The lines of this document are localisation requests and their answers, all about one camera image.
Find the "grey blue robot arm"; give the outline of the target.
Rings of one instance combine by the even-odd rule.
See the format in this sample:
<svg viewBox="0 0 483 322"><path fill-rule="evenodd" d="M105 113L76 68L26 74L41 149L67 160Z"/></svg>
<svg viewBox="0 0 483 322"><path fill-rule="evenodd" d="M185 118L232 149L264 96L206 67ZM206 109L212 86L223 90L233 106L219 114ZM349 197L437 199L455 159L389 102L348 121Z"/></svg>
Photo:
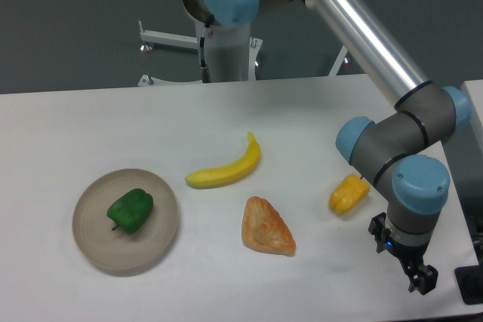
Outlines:
<svg viewBox="0 0 483 322"><path fill-rule="evenodd" d="M183 0L198 22L197 51L204 83L246 81L249 28L258 15L293 0ZM383 28L362 0L301 0L319 14L395 109L381 122L348 121L336 147L346 161L387 200L368 231L378 251L399 260L410 291L426 294L438 272L423 261L450 175L423 154L469 122L472 108L455 87L436 87Z"/></svg>

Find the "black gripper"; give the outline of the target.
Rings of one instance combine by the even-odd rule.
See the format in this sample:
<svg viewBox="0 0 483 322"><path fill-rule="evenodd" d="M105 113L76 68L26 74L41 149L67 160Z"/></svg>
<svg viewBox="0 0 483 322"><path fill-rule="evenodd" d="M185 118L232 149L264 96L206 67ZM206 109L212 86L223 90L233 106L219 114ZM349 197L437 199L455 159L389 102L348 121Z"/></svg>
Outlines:
<svg viewBox="0 0 483 322"><path fill-rule="evenodd" d="M410 293L417 291L426 295L435 289L438 271L431 265L425 265L424 253L429 245L429 234L413 235L404 232L390 232L386 227L386 214L374 216L368 226L368 232L374 236L376 252L388 250L399 260L404 273L408 276Z"/></svg>

